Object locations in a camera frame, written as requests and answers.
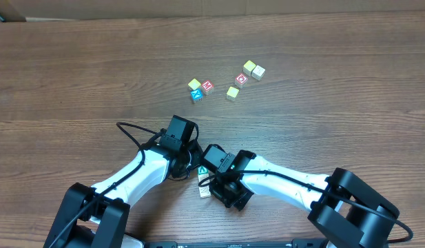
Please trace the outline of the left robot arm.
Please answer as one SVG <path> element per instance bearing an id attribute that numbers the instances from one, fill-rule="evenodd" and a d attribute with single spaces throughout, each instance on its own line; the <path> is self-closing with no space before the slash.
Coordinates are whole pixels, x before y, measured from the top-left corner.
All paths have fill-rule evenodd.
<path id="1" fill-rule="evenodd" d="M 65 193 L 45 247 L 142 247 L 125 234 L 130 209 L 169 177 L 184 178 L 202 154 L 197 141 L 179 151 L 142 145 L 132 162 L 92 186 L 73 184 Z"/>

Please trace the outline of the white letter E block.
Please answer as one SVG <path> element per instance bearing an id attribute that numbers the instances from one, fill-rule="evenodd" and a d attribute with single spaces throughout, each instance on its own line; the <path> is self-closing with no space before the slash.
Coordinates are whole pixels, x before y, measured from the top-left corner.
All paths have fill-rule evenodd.
<path id="1" fill-rule="evenodd" d="M 199 174 L 198 175 L 198 181 L 201 185 L 207 185 L 210 183 L 210 180 L 208 179 L 209 174 Z"/>

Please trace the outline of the green letter V block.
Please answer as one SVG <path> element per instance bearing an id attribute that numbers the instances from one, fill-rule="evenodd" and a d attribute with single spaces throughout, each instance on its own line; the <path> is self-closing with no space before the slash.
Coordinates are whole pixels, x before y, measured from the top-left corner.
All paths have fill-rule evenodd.
<path id="1" fill-rule="evenodd" d="M 206 167 L 200 166 L 198 168 L 198 175 L 208 174 L 208 169 Z"/>

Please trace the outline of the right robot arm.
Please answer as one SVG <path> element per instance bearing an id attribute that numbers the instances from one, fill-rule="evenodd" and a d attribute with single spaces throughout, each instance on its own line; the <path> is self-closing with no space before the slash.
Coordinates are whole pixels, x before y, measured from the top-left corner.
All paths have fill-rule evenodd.
<path id="1" fill-rule="evenodd" d="M 241 210 L 254 195 L 271 196 L 308 212 L 328 247 L 383 247 L 399 210 L 352 172 L 306 174 L 241 150 L 211 146 L 200 159 L 215 177 L 209 191 L 225 207 Z"/>

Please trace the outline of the green edged white block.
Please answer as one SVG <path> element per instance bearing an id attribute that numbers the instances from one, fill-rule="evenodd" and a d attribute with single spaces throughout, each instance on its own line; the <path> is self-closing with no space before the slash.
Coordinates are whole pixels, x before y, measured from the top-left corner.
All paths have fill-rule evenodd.
<path id="1" fill-rule="evenodd" d="M 211 192 L 209 191 L 208 186 L 199 187 L 199 194 L 201 198 L 209 198 L 211 197 Z"/>

